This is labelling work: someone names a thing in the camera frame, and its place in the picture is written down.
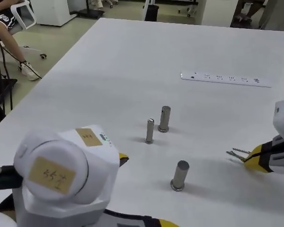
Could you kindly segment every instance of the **floor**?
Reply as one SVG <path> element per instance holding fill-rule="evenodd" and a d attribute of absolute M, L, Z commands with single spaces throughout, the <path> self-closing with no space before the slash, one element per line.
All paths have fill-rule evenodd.
<path fill-rule="evenodd" d="M 120 1 L 119 5 L 112 9 L 104 3 L 104 17 L 140 20 L 143 2 Z M 185 13 L 178 14 L 176 5 L 157 4 L 159 9 L 158 21 L 181 24 L 194 24 L 194 19 L 188 18 Z M 44 76 L 66 52 L 80 39 L 80 37 L 94 24 L 96 20 L 75 18 L 61 28 L 36 25 L 27 31 L 15 35 L 19 45 L 28 45 L 31 48 L 42 50 L 47 54 L 47 59 L 39 56 L 26 56 L 41 76 Z M 8 70 L 12 78 L 18 79 L 13 90 L 14 106 L 38 83 L 30 82 L 20 74 L 14 60 L 8 62 Z M 9 112 L 9 100 L 6 100 L 7 113 Z"/>

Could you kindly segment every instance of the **electrical outlet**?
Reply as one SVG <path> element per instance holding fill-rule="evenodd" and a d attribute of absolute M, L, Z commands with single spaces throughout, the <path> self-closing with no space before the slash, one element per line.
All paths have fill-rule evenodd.
<path fill-rule="evenodd" d="M 238 84 L 256 87 L 271 87 L 270 81 L 267 79 L 248 78 L 248 77 L 235 77 L 235 76 L 221 76 L 202 72 L 188 72 L 183 71 L 180 74 L 181 79 L 206 81 L 225 84 Z"/>

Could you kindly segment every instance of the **handwritten label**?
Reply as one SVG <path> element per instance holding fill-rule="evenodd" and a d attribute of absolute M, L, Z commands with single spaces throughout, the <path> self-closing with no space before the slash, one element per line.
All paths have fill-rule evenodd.
<path fill-rule="evenodd" d="M 53 191 L 67 194 L 76 172 L 52 162 L 44 157 L 37 157 L 28 179 Z"/>
<path fill-rule="evenodd" d="M 76 131 L 87 147 L 102 146 L 101 141 L 91 129 L 76 129 Z"/>

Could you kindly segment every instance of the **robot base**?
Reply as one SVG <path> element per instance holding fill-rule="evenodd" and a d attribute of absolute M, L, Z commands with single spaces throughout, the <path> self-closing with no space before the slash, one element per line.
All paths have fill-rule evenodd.
<path fill-rule="evenodd" d="M 53 218 L 29 213 L 24 206 L 22 188 L 13 189 L 13 198 L 17 214 L 18 227 L 82 227 L 98 222 L 104 209 L 93 210 L 86 213 L 68 216 L 65 218 Z"/>

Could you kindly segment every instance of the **black shorts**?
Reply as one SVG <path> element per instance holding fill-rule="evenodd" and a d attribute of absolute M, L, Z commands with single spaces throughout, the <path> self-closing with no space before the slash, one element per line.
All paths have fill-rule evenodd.
<path fill-rule="evenodd" d="M 0 23 L 3 23 L 8 30 L 12 29 L 16 22 L 17 20 L 10 9 L 0 11 Z"/>

